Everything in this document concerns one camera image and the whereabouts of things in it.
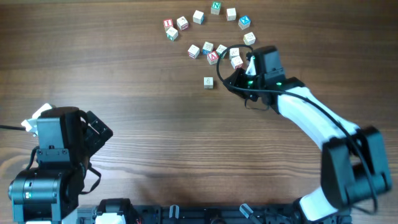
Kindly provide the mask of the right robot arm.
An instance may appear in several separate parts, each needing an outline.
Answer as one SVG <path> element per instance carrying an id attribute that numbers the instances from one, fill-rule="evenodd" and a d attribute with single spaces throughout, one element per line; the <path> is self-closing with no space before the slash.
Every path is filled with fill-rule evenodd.
<path id="1" fill-rule="evenodd" d="M 351 211 L 392 188 L 384 140 L 375 127 L 360 128 L 318 101 L 298 78 L 285 76 L 273 45 L 249 49 L 247 68 L 236 68 L 222 84 L 245 101 L 261 100 L 266 109 L 291 120 L 321 150 L 321 185 L 291 204 L 268 205 L 257 217 L 242 204 L 253 223 L 351 223 Z"/>

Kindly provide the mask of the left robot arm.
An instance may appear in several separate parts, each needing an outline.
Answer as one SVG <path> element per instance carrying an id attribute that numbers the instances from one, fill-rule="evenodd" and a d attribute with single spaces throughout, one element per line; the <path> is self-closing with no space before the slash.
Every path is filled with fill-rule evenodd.
<path id="1" fill-rule="evenodd" d="M 92 111 L 67 106 L 44 110 L 34 120 L 39 145 L 31 162 L 10 183 L 14 222 L 48 221 L 61 223 L 78 206 L 84 195 L 88 171 L 97 176 L 90 162 L 113 131 Z"/>

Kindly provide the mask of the wooden block red Q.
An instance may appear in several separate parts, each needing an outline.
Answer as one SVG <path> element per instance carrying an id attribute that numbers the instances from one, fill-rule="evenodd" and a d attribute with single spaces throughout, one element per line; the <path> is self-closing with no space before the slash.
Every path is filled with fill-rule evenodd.
<path id="1" fill-rule="evenodd" d="M 205 77 L 203 79 L 203 86 L 204 89 L 213 89 L 214 87 L 213 77 Z"/>

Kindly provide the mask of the wooden block yellow side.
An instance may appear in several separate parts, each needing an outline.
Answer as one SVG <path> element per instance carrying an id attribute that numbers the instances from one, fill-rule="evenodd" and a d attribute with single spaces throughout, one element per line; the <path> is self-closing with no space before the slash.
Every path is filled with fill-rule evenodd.
<path id="1" fill-rule="evenodd" d="M 232 60 L 234 57 L 238 57 L 238 56 L 239 56 L 239 48 L 237 48 L 237 47 L 230 48 L 229 59 Z"/>

